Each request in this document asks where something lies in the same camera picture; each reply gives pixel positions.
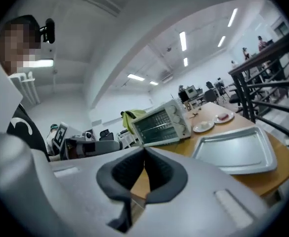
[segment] person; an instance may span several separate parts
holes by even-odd
[[[191,109],[191,107],[189,105],[189,97],[188,97],[183,85],[180,85],[178,87],[178,97],[180,98],[182,103],[185,105],[186,109],[189,111]]]
[[[244,55],[245,60],[248,60],[249,59],[249,53],[247,52],[247,48],[243,47],[242,51],[243,51],[243,55]]]
[[[29,57],[40,47],[40,27],[32,15],[6,22],[0,30],[0,64],[7,76],[23,67],[23,63],[29,61]],[[31,149],[42,151],[50,161],[44,139],[21,104],[11,119],[7,133],[19,137]]]
[[[231,63],[232,63],[232,69],[234,69],[238,66],[238,63],[235,61],[231,61]]]
[[[183,86],[183,85],[180,85],[180,86],[178,87],[178,92],[182,92],[182,91],[185,91],[185,89],[184,89],[184,86]]]
[[[267,45],[267,42],[263,41],[261,36],[258,36],[258,51],[263,50]]]

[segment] silver tray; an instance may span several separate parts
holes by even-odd
[[[272,145],[259,126],[203,136],[192,158],[218,166],[231,175],[266,172],[277,167]]]

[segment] table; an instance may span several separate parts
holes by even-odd
[[[216,105],[214,103],[207,103],[201,108],[202,109],[198,111],[198,115],[196,115],[194,118],[188,119],[191,122],[192,126],[196,125],[201,121],[210,120],[219,113],[224,113],[228,111],[226,108]],[[192,117],[192,113],[196,112],[196,110],[192,110],[186,115],[187,117]],[[215,125],[214,128],[210,131],[199,134],[192,131],[192,136],[189,139],[183,140],[176,145],[162,146],[157,148],[190,157],[194,151],[195,144],[200,136],[226,132],[254,125],[254,123],[252,123],[248,119],[238,114],[234,115],[235,117],[233,120],[226,124]],[[233,175],[236,180],[248,186],[252,191],[262,197],[274,192],[284,181],[289,178],[289,149],[273,135],[267,133],[267,136],[272,144],[277,158],[277,168],[273,171],[264,173]],[[134,195],[144,199],[145,196],[150,192],[149,178],[145,170],[142,171],[138,180],[132,187],[131,192]]]
[[[204,94],[201,93],[201,94],[199,94],[198,96],[195,96],[195,97],[189,99],[189,100],[188,100],[188,104],[190,104],[190,103],[193,102],[193,101],[202,100],[203,98],[204,98]]]

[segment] gray plastic casing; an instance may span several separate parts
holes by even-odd
[[[119,217],[123,203],[104,194],[96,173],[136,149],[49,163],[17,137],[0,134],[0,199],[35,236],[227,236],[239,229],[214,196],[225,189],[255,219],[267,211],[260,197],[217,167],[152,148],[180,163],[188,182],[170,202],[146,205],[127,233],[114,230],[107,224]]]

